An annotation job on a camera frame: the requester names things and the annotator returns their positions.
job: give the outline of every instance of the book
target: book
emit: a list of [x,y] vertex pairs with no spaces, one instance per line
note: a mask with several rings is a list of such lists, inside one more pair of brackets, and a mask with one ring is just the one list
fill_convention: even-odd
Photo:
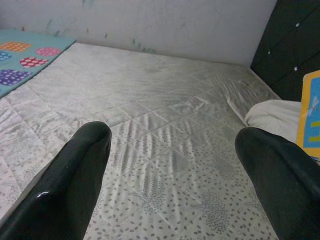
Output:
[[320,70],[303,77],[296,144],[314,160],[320,161]]

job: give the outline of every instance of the white pillow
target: white pillow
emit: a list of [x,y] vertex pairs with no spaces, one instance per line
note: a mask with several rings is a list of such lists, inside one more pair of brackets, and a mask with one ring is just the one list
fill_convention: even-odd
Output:
[[268,100],[254,105],[244,121],[249,127],[263,129],[296,143],[301,102]]

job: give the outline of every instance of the teal mat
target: teal mat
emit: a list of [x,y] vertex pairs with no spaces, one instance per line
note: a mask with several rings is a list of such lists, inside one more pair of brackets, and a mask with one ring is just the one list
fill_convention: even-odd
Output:
[[0,31],[0,98],[24,84],[75,42],[72,38]]

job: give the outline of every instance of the white quilted mattress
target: white quilted mattress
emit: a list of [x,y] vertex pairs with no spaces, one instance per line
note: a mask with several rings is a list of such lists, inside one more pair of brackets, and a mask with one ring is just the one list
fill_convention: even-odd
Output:
[[75,43],[0,99],[0,217],[103,121],[111,153],[85,240],[274,240],[234,139],[239,117],[277,98],[242,66]]

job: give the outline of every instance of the white wall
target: white wall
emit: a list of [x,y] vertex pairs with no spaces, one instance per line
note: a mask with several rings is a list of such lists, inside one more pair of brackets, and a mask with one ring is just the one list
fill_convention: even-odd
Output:
[[0,0],[0,28],[249,66],[276,0]]

